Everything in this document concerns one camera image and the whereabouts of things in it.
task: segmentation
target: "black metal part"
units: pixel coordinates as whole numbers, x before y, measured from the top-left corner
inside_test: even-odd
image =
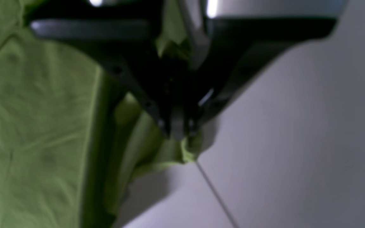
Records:
[[[166,137],[181,140],[195,136],[280,53],[327,36],[335,24],[324,18],[204,17],[200,36],[186,23],[191,56],[169,43],[159,58],[153,41],[162,6],[162,0],[102,8],[53,0],[30,16],[30,26],[38,37],[67,43],[94,58],[136,97]]]

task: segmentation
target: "green fabric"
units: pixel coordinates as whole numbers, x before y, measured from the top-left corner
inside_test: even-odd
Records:
[[[164,140],[93,60],[36,39],[41,3],[0,0],[0,228],[107,228],[131,180],[195,161],[201,137]]]

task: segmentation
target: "wrinkled fabric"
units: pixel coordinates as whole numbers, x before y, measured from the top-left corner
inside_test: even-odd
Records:
[[[128,183],[197,159],[97,63],[36,39],[42,0],[0,0],[0,228],[107,228]]]

